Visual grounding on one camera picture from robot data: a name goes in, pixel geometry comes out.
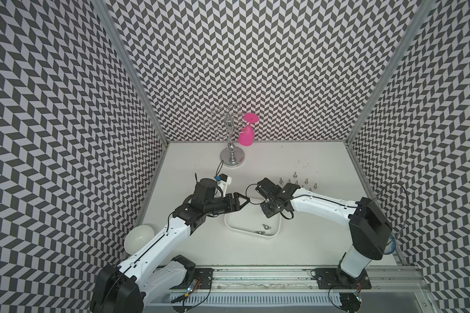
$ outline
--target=herringbone wallpaper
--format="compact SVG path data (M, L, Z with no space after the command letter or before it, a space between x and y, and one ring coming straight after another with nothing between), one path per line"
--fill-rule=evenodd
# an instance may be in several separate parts
M218 140L216 110L257 140L345 139L419 0L107 0L169 140Z
M88 0L0 1L0 312L87 312L161 152Z
M470 312L470 1L437 1L354 150L375 191L402 182L398 239L444 312ZM383 196L401 228L404 197Z

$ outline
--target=white tray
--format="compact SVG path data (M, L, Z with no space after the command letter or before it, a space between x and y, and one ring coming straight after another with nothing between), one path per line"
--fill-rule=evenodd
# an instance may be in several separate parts
M260 203L263 200L251 198L251 201ZM238 212L225 214L225 225L233 231L270 239L279 233L281 219L280 214L267 218L259 205L248 203ZM270 229L265 229L263 224L269 226Z

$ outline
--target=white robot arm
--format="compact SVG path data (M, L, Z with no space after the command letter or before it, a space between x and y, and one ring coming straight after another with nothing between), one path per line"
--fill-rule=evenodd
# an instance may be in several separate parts
M257 183L256 191L266 200L260 206L268 218L282 214L283 210L307 212L350 229L353 244L336 270L339 285L356 284L364 277L364 268L370 261L383 257L392 227L371 199L339 200L313 193L299 185L286 184L281 188L267 178Z
M90 310L93 313L141 312L145 305L175 286L186 287L194 279L195 263L182 255L156 271L182 241L188 239L207 217L241 210L249 199L237 192L227 194L231 178L204 178L195 191L172 213L172 218L144 247L119 266L105 266L96 278Z

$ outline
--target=cable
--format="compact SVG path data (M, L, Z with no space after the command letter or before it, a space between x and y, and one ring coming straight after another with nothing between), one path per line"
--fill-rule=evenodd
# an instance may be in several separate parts
M284 201L284 203L289 202L289 201L294 200L294 199L297 199L297 198L301 198L301 197L317 198L317 199L320 199L320 200L332 202L332 203L337 204L337 205L340 205L340 206L345 206L345 205L343 205L343 204L341 204L341 203L339 203L339 202L336 202L336 201L333 201L333 200L329 200L329 199L324 199L324 198L317 197L317 196L313 196L313 195L311 195L311 194L302 194L302 195L299 195L299 196L294 197L294 198L292 198L292 199L288 199L288 200ZM357 208L356 206L345 206L345 207L351 208L351 209Z
M340 308L339 306L335 305L334 302L332 302L332 299L331 299L331 289L334 288L334 287L342 287L341 285L332 285L331 288L329 288L329 291L327 291L327 298L329 299L329 301L331 301L331 304L334 305L334 307L336 307L337 309L339 310L342 310L342 308Z
M188 310L186 310L185 312L188 312L189 310L191 310L191 309L193 309L193 308L195 308L195 307L197 307L197 306L199 306L199 305L203 304L203 303L204 303L204 301L206 301L206 300L207 300L207 298L209 297L209 295L210 295L210 292L211 292L212 290L213 290L213 281L211 280L211 282L210 282L210 289L209 289L209 293L208 293L208 294L207 294L207 296L204 298L204 300L202 300L202 301L201 301L200 303L198 303L198 304L195 304L194 306L192 306L191 308L189 308L189 309L188 309Z
M381 193L382 193L383 191L385 191L386 188L389 187L389 186L391 186L391 185L399 185L399 186L402 188L402 190L404 191L404 193L406 194L406 218L404 219L404 222L402 222L402 227L401 227L401 229L393 236L393 239L390 240L390 242L387 243L386 245L391 244L391 243L397 238L397 236L402 232L402 230L404 229L404 226L406 225L407 221L409 220L409 194L407 193L406 188L405 188L400 182L388 183L386 186L384 186L384 187L382 188L382 190L380 190L380 191L376 194L376 197L374 198L374 200L372 200L369 204L375 202L376 199L381 195Z
M294 218L294 213L293 213L293 211L291 211L291 218L288 218L287 216L285 216L285 215L282 213L282 211L280 211L279 213L280 213L280 215L282 215L282 217L285 218L285 219L293 219L293 218Z
M113 289L113 287L115 287L115 285L118 283L118 281L122 278L122 276L124 275L124 273L120 274L120 276L117 278L117 280L115 280L115 282L113 283L113 285L111 285L110 289L108 289L108 292L106 293L106 297L105 299L103 300L103 304L101 304L100 308L103 309L104 306L105 306L105 303L106 303L106 300L108 299L108 296L110 295L110 292L111 290Z
M218 168L216 169L216 175L214 176L214 179L216 179L216 177L219 175L222 168L223 168L223 160L221 160L221 162L219 162Z
M247 188L245 189L245 197L249 199L250 204L260 205L260 204L264 203L266 200L263 200L263 202L260 202L260 203L252 203L251 199L249 197L247 197L247 190L249 190L249 187L251 187L252 185L257 185L257 184L250 184L250 185L247 186Z
M170 218L171 218L171 215L173 214L174 212L171 212L169 214L169 217L167 218L167 230L165 232L169 232L169 221L170 221Z

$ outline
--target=white table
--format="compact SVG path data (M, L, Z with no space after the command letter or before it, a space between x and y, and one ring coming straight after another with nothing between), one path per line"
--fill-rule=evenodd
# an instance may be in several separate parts
M192 194L195 173L199 179L213 178L224 143L172 143L147 210L143 224L155 232L167 223L167 216ZM364 189L342 142L254 143L243 147L244 163L223 167L233 181L228 192L244 193L247 185L267 177L284 183L297 173L299 184L312 191L345 200L360 200ZM251 186L248 196L261 197ZM182 242L165 261L182 254L199 266L295 266L337 265L351 246L348 229L308 213L282 219L280 233L272 239L237 233L225 226L224 217L207 218L199 229ZM370 265L394 266L392 255Z

